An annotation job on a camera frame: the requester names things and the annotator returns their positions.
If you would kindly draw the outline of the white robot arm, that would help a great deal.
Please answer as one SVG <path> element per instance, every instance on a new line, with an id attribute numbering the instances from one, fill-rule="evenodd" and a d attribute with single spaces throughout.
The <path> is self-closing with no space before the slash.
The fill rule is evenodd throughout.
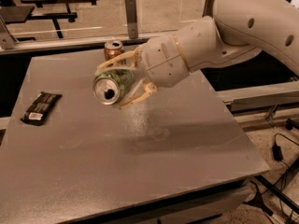
<path id="1" fill-rule="evenodd" d="M 212 14 L 153 37 L 97 66 L 93 93 L 126 107 L 203 68 L 242 63 L 262 50 L 299 74 L 299 10 L 285 0 L 215 0 Z"/>

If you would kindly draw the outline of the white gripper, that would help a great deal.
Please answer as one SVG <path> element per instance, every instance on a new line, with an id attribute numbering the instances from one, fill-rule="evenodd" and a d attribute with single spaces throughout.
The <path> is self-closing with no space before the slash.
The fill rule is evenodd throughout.
<path id="1" fill-rule="evenodd" d="M 111 70 L 136 70 L 138 55 L 139 49 L 124 52 L 99 64 L 95 75 Z M 137 81 L 120 101 L 119 109 L 148 99 L 158 91 L 158 87 L 174 87 L 190 74 L 176 34 L 151 38 L 141 46 L 140 58 L 140 65 L 150 82 L 144 78 Z"/>

